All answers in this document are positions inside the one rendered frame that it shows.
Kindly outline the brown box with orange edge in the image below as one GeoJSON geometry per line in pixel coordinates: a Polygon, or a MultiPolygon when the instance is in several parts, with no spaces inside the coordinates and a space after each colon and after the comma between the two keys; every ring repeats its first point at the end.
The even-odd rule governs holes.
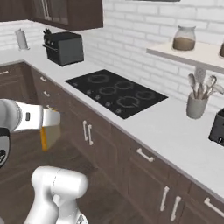
{"type": "Polygon", "coordinates": [[[40,130],[40,140],[43,151],[48,151],[60,138],[60,126],[42,127],[40,130]]]}

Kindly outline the white wall shelf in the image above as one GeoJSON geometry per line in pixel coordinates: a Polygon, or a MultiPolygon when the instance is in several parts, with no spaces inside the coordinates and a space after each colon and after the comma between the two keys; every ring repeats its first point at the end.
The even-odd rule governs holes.
{"type": "Polygon", "coordinates": [[[175,60],[195,67],[224,74],[224,58],[219,55],[220,47],[198,42],[192,51],[181,52],[172,49],[172,43],[150,46],[146,49],[149,54],[175,60]]]}

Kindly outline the grey utensil pot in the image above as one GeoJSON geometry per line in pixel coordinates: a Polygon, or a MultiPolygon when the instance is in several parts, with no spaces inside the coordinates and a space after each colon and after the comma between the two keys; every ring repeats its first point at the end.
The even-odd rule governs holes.
{"type": "Polygon", "coordinates": [[[192,119],[200,119],[206,109],[207,99],[195,99],[194,94],[190,93],[186,104],[186,114],[192,119]]]}

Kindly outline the black hob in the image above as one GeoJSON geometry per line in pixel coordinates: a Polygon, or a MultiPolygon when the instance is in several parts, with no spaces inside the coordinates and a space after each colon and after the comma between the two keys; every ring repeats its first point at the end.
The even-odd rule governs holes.
{"type": "Polygon", "coordinates": [[[66,83],[122,119],[127,119],[167,99],[164,94],[106,69],[66,80],[66,83]]]}

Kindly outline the glass jar with brown filling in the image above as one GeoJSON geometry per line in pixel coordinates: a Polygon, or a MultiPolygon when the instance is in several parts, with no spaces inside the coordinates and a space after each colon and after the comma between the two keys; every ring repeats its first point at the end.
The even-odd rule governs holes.
{"type": "Polygon", "coordinates": [[[172,41],[172,48],[178,51],[191,51],[196,43],[195,26],[179,25],[172,41]]]}

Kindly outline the silver whisk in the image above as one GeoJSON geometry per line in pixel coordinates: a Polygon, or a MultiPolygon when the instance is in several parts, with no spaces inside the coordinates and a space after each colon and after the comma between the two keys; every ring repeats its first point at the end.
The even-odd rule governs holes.
{"type": "Polygon", "coordinates": [[[206,82],[206,92],[204,93],[203,98],[206,99],[207,98],[207,94],[209,92],[209,90],[213,87],[213,85],[216,83],[217,78],[214,75],[211,75],[207,82],[206,82]]]}

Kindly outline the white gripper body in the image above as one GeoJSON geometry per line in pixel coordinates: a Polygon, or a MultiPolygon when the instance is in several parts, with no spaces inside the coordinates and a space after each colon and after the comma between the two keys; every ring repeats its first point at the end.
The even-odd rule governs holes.
{"type": "Polygon", "coordinates": [[[43,127],[57,126],[60,124],[60,112],[48,108],[43,109],[43,127]]]}

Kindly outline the dark brown drawer front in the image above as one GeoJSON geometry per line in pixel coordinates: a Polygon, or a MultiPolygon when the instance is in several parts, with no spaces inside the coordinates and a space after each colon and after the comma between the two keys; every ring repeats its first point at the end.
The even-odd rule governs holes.
{"type": "Polygon", "coordinates": [[[62,91],[63,96],[65,97],[65,99],[69,98],[69,94],[61,87],[59,86],[57,83],[55,83],[54,81],[51,81],[50,79],[46,78],[42,73],[40,73],[38,70],[36,69],[32,69],[31,70],[31,74],[32,74],[32,78],[34,81],[34,86],[36,88],[37,94],[38,91],[43,88],[43,87],[47,87],[47,86],[55,86],[57,88],[59,88],[62,91]],[[40,76],[44,77],[45,79],[47,79],[47,82],[43,82],[40,79],[40,76]]]}
{"type": "Polygon", "coordinates": [[[208,224],[224,224],[224,202],[216,199],[213,195],[196,184],[191,184],[189,188],[189,196],[196,210],[208,224]],[[222,215],[206,205],[206,199],[210,199],[210,203],[219,209],[222,212],[222,215]]]}
{"type": "Polygon", "coordinates": [[[68,117],[69,110],[67,104],[64,102],[65,97],[62,94],[62,91],[55,86],[42,87],[38,91],[38,100],[39,103],[46,108],[46,105],[49,105],[52,110],[57,110],[61,113],[63,117],[68,117]],[[43,94],[46,91],[50,94],[50,97],[47,97],[43,94]]]}
{"type": "Polygon", "coordinates": [[[153,177],[162,180],[164,183],[169,183],[175,186],[182,193],[189,193],[192,182],[188,178],[176,169],[172,168],[169,164],[161,160],[148,149],[144,148],[135,140],[130,140],[129,143],[134,161],[140,167],[144,168],[153,177]],[[142,153],[148,158],[153,158],[153,161],[150,162],[145,157],[137,153],[138,149],[141,149],[142,153]]]}

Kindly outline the dark brown corner cupboard run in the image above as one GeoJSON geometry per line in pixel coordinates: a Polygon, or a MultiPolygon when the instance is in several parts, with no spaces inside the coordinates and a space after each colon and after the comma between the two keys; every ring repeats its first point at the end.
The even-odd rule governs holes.
{"type": "Polygon", "coordinates": [[[31,68],[24,62],[0,66],[0,98],[37,104],[38,97],[31,68]]]}

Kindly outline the pale wooden spoon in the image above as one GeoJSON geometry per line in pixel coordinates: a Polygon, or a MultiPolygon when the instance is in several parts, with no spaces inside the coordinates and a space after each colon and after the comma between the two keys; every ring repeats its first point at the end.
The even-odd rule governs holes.
{"type": "Polygon", "coordinates": [[[190,86],[192,88],[193,96],[196,99],[196,92],[195,92],[195,84],[196,84],[196,81],[195,81],[195,78],[194,78],[193,73],[189,73],[188,74],[188,80],[189,80],[190,86]]]}

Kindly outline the dark brown cupboard door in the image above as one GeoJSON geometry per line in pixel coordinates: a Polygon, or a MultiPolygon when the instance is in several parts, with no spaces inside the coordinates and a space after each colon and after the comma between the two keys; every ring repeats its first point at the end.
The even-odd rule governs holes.
{"type": "Polygon", "coordinates": [[[134,160],[129,162],[128,195],[143,215],[156,224],[166,183],[153,177],[134,160]]]}
{"type": "Polygon", "coordinates": [[[96,113],[91,113],[88,121],[92,125],[91,137],[95,163],[106,173],[111,182],[117,185],[119,178],[118,156],[117,149],[112,142],[111,124],[96,113]]]}
{"type": "Polygon", "coordinates": [[[90,159],[91,157],[88,155],[88,145],[84,136],[82,119],[76,112],[75,104],[73,104],[71,101],[69,102],[69,113],[70,133],[73,144],[87,159],[90,159]]]}
{"type": "Polygon", "coordinates": [[[169,200],[167,202],[169,224],[180,224],[180,221],[186,209],[186,205],[190,202],[190,200],[191,200],[191,197],[189,194],[171,189],[171,192],[169,193],[169,200]],[[173,205],[177,196],[181,197],[181,201],[178,204],[176,219],[174,221],[171,221],[172,209],[173,209],[173,205]]]}

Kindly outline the black toaster oven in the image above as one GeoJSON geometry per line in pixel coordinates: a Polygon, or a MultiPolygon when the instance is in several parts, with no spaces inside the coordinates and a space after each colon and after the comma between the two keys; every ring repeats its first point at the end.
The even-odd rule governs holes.
{"type": "Polygon", "coordinates": [[[43,47],[47,58],[63,67],[84,60],[82,36],[70,31],[46,33],[43,47]]]}

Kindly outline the pale spatula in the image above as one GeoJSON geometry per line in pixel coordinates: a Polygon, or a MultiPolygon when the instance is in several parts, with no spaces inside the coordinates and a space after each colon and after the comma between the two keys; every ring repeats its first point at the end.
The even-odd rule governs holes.
{"type": "Polygon", "coordinates": [[[218,92],[218,93],[224,95],[224,87],[222,87],[222,86],[219,85],[219,84],[215,84],[215,85],[213,85],[213,87],[212,87],[212,91],[210,92],[210,95],[212,95],[212,94],[215,93],[215,92],[218,92]]]}

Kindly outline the black toaster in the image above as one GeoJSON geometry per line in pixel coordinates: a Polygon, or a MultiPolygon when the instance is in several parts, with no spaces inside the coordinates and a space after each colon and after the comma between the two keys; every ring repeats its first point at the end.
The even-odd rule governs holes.
{"type": "Polygon", "coordinates": [[[216,114],[208,138],[211,141],[224,146],[224,108],[216,114]]]}

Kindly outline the dark brown wall cupboard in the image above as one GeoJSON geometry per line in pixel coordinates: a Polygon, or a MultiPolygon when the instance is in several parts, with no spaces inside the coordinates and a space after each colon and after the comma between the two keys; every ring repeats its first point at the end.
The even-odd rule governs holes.
{"type": "Polygon", "coordinates": [[[72,32],[103,27],[102,0],[47,0],[51,20],[45,20],[41,0],[0,0],[0,22],[31,20],[72,32]]]}

